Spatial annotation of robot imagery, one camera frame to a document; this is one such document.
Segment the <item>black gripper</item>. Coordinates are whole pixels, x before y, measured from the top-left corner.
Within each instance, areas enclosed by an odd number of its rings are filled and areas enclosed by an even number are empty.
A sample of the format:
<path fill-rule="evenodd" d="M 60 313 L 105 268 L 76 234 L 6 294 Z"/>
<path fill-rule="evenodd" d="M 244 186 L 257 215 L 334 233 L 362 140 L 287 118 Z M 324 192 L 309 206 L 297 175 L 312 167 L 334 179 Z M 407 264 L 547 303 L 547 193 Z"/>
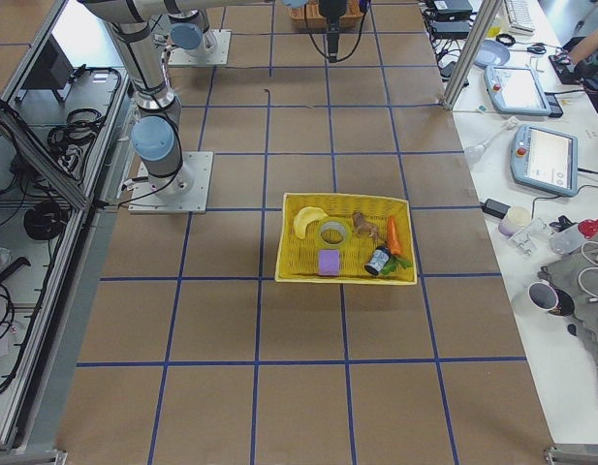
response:
<path fill-rule="evenodd" d="M 327 58 L 336 62 L 338 58 L 338 31 L 340 19 L 345 15 L 345 0 L 320 0 L 319 15 L 326 21 Z"/>

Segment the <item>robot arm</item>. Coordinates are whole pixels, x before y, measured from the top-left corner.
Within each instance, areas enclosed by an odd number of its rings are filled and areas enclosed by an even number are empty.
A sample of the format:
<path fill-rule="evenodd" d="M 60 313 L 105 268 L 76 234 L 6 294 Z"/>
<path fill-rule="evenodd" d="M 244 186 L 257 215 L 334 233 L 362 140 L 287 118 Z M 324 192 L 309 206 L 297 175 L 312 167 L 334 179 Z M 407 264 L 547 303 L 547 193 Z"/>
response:
<path fill-rule="evenodd" d="M 213 154 L 182 148 L 181 103 L 170 86 L 166 60 L 157 49 L 149 21 L 170 18 L 173 39 L 181 48 L 205 44 L 209 23 L 195 1 L 83 1 L 102 20 L 134 88 L 138 109 L 130 142 L 144 169 L 132 197 L 116 206 L 143 213 L 203 213 L 206 209 Z"/>
<path fill-rule="evenodd" d="M 338 43 L 341 19 L 347 12 L 347 1 L 317 1 L 318 14 L 325 20 L 326 51 L 321 53 L 329 63 L 341 60 Z M 169 43 L 164 49 L 163 61 L 172 67 L 225 66 L 228 62 L 231 31 L 212 29 L 205 10 L 186 14 L 169 14 Z"/>

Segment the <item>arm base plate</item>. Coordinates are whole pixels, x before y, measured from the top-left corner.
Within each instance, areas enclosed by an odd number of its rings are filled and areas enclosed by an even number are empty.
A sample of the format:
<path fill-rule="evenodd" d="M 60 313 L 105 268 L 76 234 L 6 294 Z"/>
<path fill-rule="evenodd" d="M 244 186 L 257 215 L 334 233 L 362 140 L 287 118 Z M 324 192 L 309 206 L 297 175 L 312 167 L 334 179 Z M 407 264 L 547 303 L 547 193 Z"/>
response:
<path fill-rule="evenodd" d="M 232 32 L 228 29 L 174 28 L 170 33 L 171 67 L 226 66 Z"/>
<path fill-rule="evenodd" d="M 212 151 L 185 151 L 183 165 L 176 178 L 163 181 L 150 177 L 143 162 L 138 176 L 146 177 L 133 188 L 128 210 L 135 214 L 204 214 L 207 207 L 209 185 L 213 167 Z"/>

